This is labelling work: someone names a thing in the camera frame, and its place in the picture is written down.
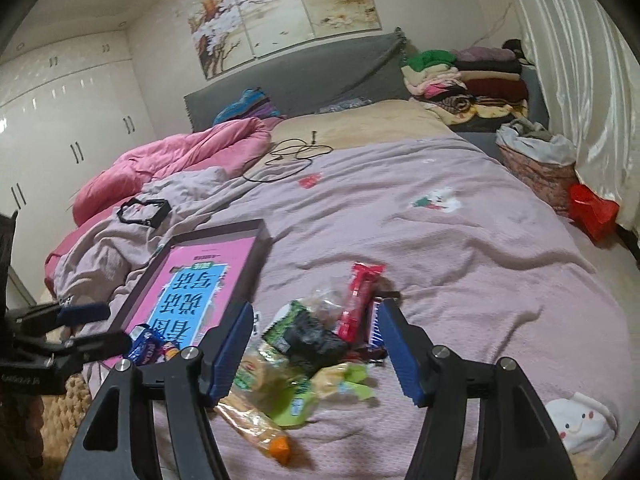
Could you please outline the beige bread packet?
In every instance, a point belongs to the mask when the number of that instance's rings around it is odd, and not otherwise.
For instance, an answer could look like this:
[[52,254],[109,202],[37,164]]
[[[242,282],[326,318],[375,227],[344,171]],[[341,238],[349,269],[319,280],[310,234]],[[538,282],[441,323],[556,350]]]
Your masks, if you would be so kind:
[[265,341],[251,342],[233,379],[233,389],[255,403],[306,380],[287,356]]

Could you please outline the blue foil snack packet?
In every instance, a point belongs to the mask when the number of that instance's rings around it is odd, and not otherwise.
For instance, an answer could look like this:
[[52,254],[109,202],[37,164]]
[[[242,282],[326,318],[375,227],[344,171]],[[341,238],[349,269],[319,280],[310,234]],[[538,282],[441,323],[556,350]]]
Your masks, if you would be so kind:
[[165,342],[157,330],[153,330],[146,324],[134,326],[130,333],[130,338],[131,348],[125,354],[125,358],[135,366],[154,363],[158,359],[160,348]]

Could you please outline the pink book tray box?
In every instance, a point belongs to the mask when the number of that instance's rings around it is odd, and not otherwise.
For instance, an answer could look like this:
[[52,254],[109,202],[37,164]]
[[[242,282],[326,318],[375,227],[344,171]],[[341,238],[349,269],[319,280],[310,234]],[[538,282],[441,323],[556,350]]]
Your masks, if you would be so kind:
[[171,237],[152,259],[117,312],[112,330],[135,346],[152,333],[148,351],[132,349],[136,364],[154,364],[196,346],[224,310],[249,300],[271,238],[262,219],[215,226]]

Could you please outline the light green snack packet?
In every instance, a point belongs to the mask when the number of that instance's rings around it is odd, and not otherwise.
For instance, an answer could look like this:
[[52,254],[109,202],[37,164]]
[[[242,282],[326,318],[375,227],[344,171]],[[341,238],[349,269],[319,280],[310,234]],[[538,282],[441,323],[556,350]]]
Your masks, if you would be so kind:
[[370,401],[373,389],[367,384],[369,367],[343,362],[319,370],[309,379],[273,393],[267,415],[282,428],[304,426],[318,408]]

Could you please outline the orange cracker packet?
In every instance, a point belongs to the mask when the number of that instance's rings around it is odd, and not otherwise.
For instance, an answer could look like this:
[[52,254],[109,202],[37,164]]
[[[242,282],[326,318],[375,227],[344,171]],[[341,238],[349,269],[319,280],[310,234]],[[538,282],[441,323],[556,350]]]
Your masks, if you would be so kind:
[[216,413],[247,442],[282,466],[291,459],[288,434],[244,396],[230,392],[215,406]]

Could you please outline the dark green snack packet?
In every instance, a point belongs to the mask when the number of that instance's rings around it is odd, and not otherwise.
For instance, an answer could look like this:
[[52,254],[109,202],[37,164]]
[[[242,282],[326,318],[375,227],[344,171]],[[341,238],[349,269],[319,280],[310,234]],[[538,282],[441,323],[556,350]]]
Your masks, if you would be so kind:
[[325,328],[297,300],[282,309],[281,315],[262,333],[262,339],[307,377],[322,368],[340,364],[349,352],[349,344]]

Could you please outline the red snack packet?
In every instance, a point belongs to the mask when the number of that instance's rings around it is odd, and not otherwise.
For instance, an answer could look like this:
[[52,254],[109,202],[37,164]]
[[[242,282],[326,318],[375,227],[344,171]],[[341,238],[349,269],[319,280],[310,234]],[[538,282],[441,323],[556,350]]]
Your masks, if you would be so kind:
[[358,339],[360,325],[373,294],[378,279],[385,271],[382,264],[369,266],[356,262],[352,266],[343,314],[337,323],[335,333],[346,344],[354,344]]

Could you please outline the pink duvet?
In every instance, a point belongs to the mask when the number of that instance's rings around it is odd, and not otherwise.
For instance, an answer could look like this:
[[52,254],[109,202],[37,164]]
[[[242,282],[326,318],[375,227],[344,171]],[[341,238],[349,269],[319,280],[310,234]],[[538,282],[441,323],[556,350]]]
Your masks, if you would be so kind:
[[138,195],[143,185],[183,171],[220,167],[234,178],[265,154],[271,131],[282,119],[245,119],[222,122],[201,132],[179,133],[138,146],[116,159],[84,184],[73,200],[76,224],[44,260],[44,284],[54,291],[55,269],[78,240],[113,209]]

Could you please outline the white wardrobe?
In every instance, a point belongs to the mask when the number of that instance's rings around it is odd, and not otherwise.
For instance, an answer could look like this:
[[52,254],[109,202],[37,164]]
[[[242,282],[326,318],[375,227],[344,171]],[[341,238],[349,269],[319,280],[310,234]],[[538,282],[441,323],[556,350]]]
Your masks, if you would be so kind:
[[73,231],[82,186],[153,141],[123,32],[56,42],[1,66],[1,210],[17,215],[12,264],[32,298]]

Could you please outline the beige blanket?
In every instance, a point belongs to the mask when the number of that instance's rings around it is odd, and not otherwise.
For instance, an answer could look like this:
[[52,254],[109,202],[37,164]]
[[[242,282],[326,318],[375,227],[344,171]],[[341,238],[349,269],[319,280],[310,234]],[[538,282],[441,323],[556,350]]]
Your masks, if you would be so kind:
[[244,169],[243,176],[265,181],[262,170],[267,166],[290,164],[298,168],[327,151],[453,135],[437,114],[414,101],[386,100],[351,110],[298,116],[274,127],[268,152]]

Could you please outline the red bag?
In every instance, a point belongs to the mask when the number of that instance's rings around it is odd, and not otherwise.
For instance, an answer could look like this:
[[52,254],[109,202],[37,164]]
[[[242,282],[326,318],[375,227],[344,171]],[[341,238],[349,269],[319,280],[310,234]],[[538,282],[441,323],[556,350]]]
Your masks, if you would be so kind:
[[573,220],[594,242],[604,240],[615,231],[620,206],[594,194],[588,186],[575,183],[570,187],[570,220]]

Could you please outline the blue purple clothes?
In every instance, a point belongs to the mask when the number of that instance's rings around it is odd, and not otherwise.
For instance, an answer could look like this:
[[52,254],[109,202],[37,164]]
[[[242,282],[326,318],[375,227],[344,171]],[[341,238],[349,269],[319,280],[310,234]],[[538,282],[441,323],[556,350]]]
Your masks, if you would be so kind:
[[216,126],[229,120],[257,117],[260,119],[281,117],[280,110],[271,102],[270,97],[261,88],[246,89],[240,98],[225,107],[214,118]]

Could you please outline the folded clothes pile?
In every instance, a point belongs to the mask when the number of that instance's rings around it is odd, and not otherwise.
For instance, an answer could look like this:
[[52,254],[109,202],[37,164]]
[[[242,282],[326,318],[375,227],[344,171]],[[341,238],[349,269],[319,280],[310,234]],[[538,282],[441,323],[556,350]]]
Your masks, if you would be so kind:
[[518,40],[500,48],[426,50],[406,58],[402,78],[413,101],[454,132],[494,132],[528,116],[526,64]]

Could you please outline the grey headboard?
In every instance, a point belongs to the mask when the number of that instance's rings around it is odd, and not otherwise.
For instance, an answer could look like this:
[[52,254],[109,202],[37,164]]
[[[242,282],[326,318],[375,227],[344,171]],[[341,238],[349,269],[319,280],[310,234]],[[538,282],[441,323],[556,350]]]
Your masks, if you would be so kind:
[[[407,46],[404,32],[395,29],[390,34],[338,40],[290,52],[223,76],[188,94],[184,98],[186,114],[193,130],[204,130],[244,90],[253,88],[261,88],[288,117],[320,112],[356,99],[372,103],[413,101],[401,73]],[[523,78],[529,88],[526,118],[548,126],[549,112],[536,70],[525,65]]]

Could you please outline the black plastic frame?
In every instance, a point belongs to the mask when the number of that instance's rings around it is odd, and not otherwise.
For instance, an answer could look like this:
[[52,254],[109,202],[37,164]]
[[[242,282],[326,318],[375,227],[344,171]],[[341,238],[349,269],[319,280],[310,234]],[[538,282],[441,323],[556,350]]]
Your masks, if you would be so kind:
[[130,198],[119,206],[116,217],[120,223],[133,226],[145,226],[156,230],[171,213],[168,200],[156,198],[155,200],[140,200]]

